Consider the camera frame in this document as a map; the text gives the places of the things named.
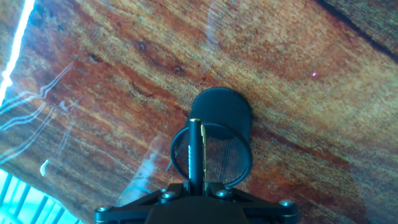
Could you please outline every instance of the wood grain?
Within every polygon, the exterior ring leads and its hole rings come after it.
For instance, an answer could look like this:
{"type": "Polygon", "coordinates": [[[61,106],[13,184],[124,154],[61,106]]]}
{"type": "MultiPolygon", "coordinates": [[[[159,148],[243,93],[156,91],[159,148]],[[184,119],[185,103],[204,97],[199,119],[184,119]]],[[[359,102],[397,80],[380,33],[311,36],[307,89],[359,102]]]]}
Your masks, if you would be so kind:
{"type": "Polygon", "coordinates": [[[168,147],[213,86],[254,110],[240,189],[295,200],[302,223],[397,218],[398,65],[316,1],[37,0],[7,99],[69,65],[45,98],[1,113],[3,125],[46,103],[2,132],[2,160],[20,154],[1,167],[85,223],[140,173],[149,190],[182,180],[165,171],[168,147]]]}
{"type": "Polygon", "coordinates": [[[373,41],[398,56],[398,2],[326,0],[373,41]]]}

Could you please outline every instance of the wooden ceiling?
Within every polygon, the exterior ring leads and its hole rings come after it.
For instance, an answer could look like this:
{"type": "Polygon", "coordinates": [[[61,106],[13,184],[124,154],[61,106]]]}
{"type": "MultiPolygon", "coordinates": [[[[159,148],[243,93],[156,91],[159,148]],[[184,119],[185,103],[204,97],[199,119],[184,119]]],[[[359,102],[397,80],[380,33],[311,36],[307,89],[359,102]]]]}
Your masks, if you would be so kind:
{"type": "MultiPolygon", "coordinates": [[[[0,1],[1,70],[23,4],[0,1]]],[[[254,111],[238,188],[295,200],[302,223],[393,223],[396,48],[336,15],[312,0],[36,0],[0,109],[1,168],[93,223],[132,180],[183,180],[166,172],[171,140],[201,91],[226,86],[254,111]]]]}

